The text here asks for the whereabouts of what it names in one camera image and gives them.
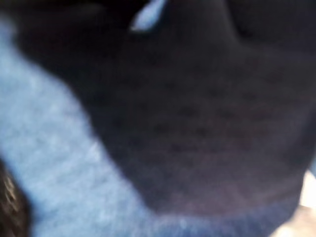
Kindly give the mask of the right robot hand black cloth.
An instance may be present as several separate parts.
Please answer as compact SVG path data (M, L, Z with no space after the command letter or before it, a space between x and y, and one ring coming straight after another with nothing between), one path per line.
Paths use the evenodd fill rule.
M74 25L101 16L102 24L136 33L152 31L166 16L228 30L250 44L316 51L313 0L25 0L22 12L36 22Z

